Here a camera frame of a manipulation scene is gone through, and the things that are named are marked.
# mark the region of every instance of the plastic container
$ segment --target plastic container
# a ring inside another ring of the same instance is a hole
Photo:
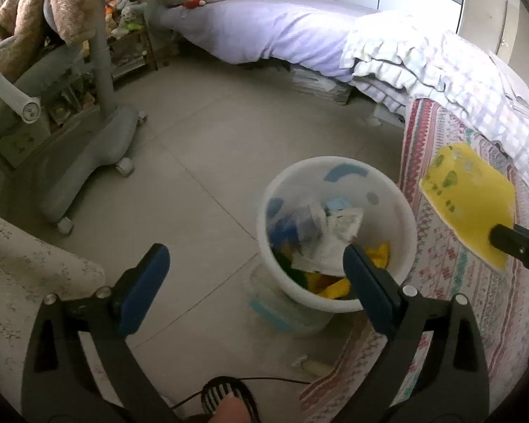
[[[388,272],[402,284],[415,258],[418,234],[409,203],[398,187],[370,165],[344,157],[325,156],[298,162],[278,175],[267,187],[257,216],[261,256],[279,287],[294,301],[325,312],[362,310],[358,299],[329,300],[294,282],[279,266],[270,249],[269,229],[313,196],[325,203],[347,198],[364,209],[357,243],[365,247],[390,242]]]
[[[308,308],[289,298],[265,265],[259,265],[247,275],[245,291],[251,299],[251,308],[279,330],[312,336],[333,318],[333,313]]]

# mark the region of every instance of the black cable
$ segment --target black cable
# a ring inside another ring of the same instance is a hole
[[[239,380],[278,380],[280,382],[289,382],[289,383],[300,384],[300,385],[309,385],[311,383],[311,382],[304,382],[302,380],[282,379],[280,377],[245,377]],[[181,405],[185,405],[186,402],[188,402],[191,399],[194,399],[196,396],[199,396],[200,394],[202,394],[202,390],[198,391],[197,393],[194,393],[193,395],[187,397],[186,399],[183,399],[178,404],[173,405],[171,407],[171,410],[178,409]]]

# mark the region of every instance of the chair caster wheel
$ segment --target chair caster wheel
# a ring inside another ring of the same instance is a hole
[[[142,126],[147,120],[147,113],[145,111],[139,111],[137,116],[137,125]]]
[[[73,222],[65,216],[57,223],[57,230],[63,235],[68,235],[73,230]]]
[[[129,176],[134,169],[133,161],[130,158],[124,157],[116,164],[116,170],[122,176]]]

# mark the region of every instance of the ruffled bedspread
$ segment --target ruffled bedspread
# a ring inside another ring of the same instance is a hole
[[[529,110],[521,112],[506,95],[489,54],[430,22],[384,11],[356,20],[340,67],[353,68],[351,83],[392,111],[403,112],[407,97],[441,104],[498,142],[529,186]]]

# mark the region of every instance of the white bucket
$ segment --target white bucket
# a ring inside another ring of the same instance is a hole
[[[294,282],[272,254],[268,231],[302,201],[326,202],[344,197],[354,207],[364,209],[357,243],[378,247],[390,242],[388,272],[402,284],[413,265],[418,234],[409,203],[398,187],[382,172],[353,159],[336,156],[315,157],[298,162],[278,175],[264,193],[257,216],[257,239],[261,256],[274,279],[296,302],[325,312],[362,310],[358,299],[330,300]]]

